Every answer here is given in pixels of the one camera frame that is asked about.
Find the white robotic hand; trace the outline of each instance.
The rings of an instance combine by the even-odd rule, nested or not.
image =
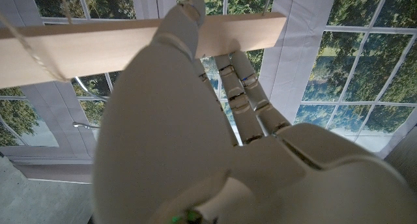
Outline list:
[[[118,78],[94,165],[98,223],[416,223],[401,176],[318,126],[291,126],[244,53],[216,58],[243,147],[199,60],[203,0],[171,9]]]

